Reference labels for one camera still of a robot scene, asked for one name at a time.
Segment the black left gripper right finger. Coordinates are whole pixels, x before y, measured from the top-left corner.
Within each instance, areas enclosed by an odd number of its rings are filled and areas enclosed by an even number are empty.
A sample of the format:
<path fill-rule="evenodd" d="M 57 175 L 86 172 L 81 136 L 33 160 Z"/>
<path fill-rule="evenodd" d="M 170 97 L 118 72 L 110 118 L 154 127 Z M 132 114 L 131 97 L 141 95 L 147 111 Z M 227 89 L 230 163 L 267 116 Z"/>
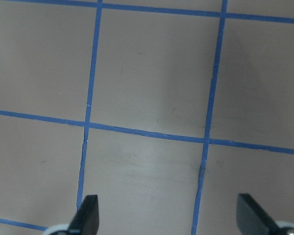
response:
<path fill-rule="evenodd" d="M 280 228 L 250 194 L 237 196 L 236 223 L 242 235 L 274 235 Z"/>

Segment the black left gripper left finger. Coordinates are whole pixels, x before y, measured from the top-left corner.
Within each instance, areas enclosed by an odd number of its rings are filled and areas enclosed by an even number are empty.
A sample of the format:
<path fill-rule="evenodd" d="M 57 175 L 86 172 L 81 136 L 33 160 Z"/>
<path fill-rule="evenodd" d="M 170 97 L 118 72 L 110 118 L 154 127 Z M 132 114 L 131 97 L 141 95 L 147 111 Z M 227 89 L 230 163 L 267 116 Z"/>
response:
<path fill-rule="evenodd" d="M 69 233 L 97 233 L 99 229 L 98 196 L 87 195 L 70 222 Z"/>

